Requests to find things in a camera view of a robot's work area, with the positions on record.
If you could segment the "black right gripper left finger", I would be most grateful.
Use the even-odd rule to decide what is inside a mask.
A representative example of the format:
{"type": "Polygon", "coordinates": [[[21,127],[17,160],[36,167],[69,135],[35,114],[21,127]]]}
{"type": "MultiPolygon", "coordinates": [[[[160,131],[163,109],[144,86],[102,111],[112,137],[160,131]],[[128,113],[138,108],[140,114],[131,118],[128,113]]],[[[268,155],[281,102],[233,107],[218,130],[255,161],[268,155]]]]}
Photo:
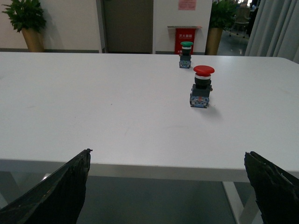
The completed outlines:
{"type": "Polygon", "coordinates": [[[85,202],[91,149],[85,149],[0,210],[2,224],[75,224],[85,202]]]}

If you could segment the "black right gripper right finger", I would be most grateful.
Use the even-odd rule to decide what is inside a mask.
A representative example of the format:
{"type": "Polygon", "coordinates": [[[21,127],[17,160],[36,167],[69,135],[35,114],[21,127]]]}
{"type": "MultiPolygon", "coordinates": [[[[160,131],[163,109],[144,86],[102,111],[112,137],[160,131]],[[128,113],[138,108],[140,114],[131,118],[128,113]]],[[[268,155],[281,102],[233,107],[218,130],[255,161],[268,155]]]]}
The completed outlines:
{"type": "Polygon", "coordinates": [[[299,180],[256,152],[246,152],[244,165],[265,224],[299,222],[299,180]]]}

